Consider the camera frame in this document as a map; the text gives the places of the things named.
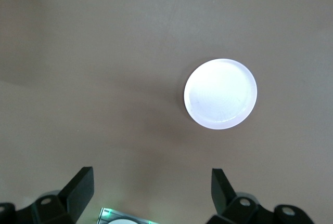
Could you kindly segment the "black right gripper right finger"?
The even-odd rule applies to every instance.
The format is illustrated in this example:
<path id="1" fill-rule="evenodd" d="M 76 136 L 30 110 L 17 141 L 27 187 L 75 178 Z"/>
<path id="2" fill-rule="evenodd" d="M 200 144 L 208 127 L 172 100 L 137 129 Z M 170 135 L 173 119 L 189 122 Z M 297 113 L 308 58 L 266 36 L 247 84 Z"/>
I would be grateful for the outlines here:
<path id="1" fill-rule="evenodd" d="M 222 169 L 211 174 L 211 196 L 216 215 L 207 223 L 313 223 L 302 209 L 293 205 L 277 205 L 271 212 L 251 194 L 236 193 Z"/>

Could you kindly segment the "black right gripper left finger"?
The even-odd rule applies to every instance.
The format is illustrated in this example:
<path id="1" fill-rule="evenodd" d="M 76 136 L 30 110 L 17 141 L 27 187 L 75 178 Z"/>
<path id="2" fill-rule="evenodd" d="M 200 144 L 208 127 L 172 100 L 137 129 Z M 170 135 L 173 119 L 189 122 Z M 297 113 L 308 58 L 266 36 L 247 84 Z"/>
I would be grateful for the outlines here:
<path id="1" fill-rule="evenodd" d="M 62 190 L 44 194 L 23 209 L 1 203 L 1 223 L 76 223 L 93 195 L 93 168 L 82 167 Z"/>

